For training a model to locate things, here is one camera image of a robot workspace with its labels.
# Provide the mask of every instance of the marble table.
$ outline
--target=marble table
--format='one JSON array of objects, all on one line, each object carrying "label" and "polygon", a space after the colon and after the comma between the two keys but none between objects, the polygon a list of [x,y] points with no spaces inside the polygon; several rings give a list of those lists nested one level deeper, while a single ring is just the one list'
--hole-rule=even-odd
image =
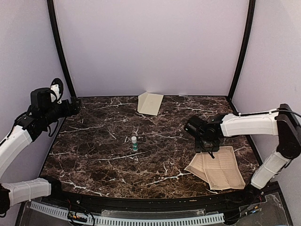
[{"label": "marble table", "polygon": [[[231,192],[210,191],[206,182],[184,171],[192,160],[194,138],[183,130],[198,115],[209,120],[230,113],[225,97],[163,98],[158,116],[137,112],[137,97],[84,97],[78,115],[67,118],[46,159],[42,175],[63,190],[116,198],[184,198]],[[131,136],[138,137],[138,151]],[[248,182],[259,167],[245,136],[227,138]]]}]

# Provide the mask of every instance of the bottle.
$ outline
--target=bottle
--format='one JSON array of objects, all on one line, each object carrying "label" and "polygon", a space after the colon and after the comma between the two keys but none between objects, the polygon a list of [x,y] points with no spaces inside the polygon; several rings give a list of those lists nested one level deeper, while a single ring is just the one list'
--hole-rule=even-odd
[{"label": "bottle", "polygon": [[134,152],[138,151],[137,137],[135,136],[132,137],[132,143],[133,143],[133,151]]}]

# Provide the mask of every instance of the bottle cap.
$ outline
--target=bottle cap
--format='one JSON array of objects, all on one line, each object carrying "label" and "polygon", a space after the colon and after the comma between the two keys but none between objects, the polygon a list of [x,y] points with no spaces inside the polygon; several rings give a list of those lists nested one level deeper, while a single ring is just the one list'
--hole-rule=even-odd
[{"label": "bottle cap", "polygon": [[135,137],[135,136],[132,137],[132,143],[133,143],[133,144],[136,144],[136,143],[137,143],[137,137]]}]

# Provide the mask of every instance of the cardboard sheet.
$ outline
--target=cardboard sheet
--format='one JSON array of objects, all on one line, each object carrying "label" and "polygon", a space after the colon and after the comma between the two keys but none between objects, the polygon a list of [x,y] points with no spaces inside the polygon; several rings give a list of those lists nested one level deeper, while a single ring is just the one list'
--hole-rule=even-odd
[{"label": "cardboard sheet", "polygon": [[138,112],[141,114],[158,115],[163,95],[145,92],[138,96]]},{"label": "cardboard sheet", "polygon": [[214,153],[198,153],[185,170],[206,181],[212,190],[244,189],[245,182],[239,172],[233,147],[220,147]]}]

